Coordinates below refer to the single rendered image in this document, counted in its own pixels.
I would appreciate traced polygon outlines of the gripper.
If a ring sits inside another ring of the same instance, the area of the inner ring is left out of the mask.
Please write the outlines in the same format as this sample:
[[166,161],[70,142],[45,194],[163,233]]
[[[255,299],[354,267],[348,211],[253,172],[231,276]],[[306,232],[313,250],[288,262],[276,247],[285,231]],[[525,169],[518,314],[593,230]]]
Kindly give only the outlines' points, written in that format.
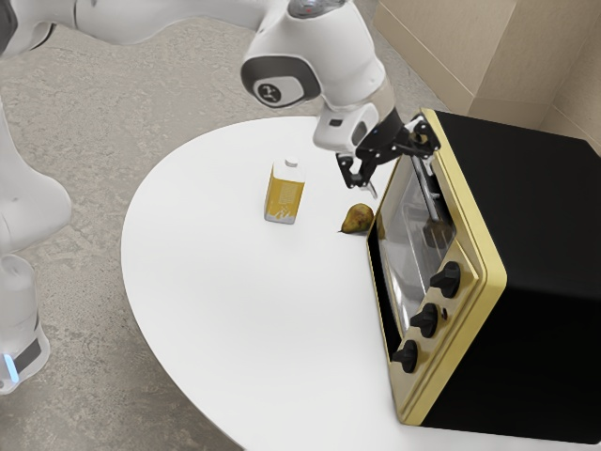
[[348,189],[360,188],[377,198],[377,191],[371,182],[376,163],[387,163],[398,157],[392,151],[406,155],[433,155],[440,149],[440,142],[424,115],[416,115],[404,124],[395,108],[359,143],[355,155],[361,161],[356,173],[352,172],[355,158],[349,154],[337,153],[336,161]]

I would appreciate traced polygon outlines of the yellow juice carton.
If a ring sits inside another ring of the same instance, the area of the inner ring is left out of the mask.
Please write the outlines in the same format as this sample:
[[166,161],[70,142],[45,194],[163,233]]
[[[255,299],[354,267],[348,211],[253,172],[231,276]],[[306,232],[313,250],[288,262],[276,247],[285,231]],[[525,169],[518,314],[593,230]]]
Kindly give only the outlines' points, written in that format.
[[305,172],[300,160],[288,156],[275,160],[264,204],[266,221],[293,225],[296,221],[303,189]]

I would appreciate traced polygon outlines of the black and gold toaster oven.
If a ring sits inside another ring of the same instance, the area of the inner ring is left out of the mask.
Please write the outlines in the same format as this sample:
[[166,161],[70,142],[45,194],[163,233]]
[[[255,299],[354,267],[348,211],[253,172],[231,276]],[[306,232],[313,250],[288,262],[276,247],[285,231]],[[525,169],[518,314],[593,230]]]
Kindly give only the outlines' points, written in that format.
[[398,420],[601,444],[601,156],[423,110],[367,249]]

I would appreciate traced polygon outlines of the brown-green pear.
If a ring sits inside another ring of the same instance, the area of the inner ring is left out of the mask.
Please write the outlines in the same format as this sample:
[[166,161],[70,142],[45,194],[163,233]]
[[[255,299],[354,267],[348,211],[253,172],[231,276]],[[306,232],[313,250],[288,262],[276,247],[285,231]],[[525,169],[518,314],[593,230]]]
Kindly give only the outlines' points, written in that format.
[[348,209],[338,232],[345,234],[363,233],[370,228],[374,217],[374,212],[370,206],[357,203]]

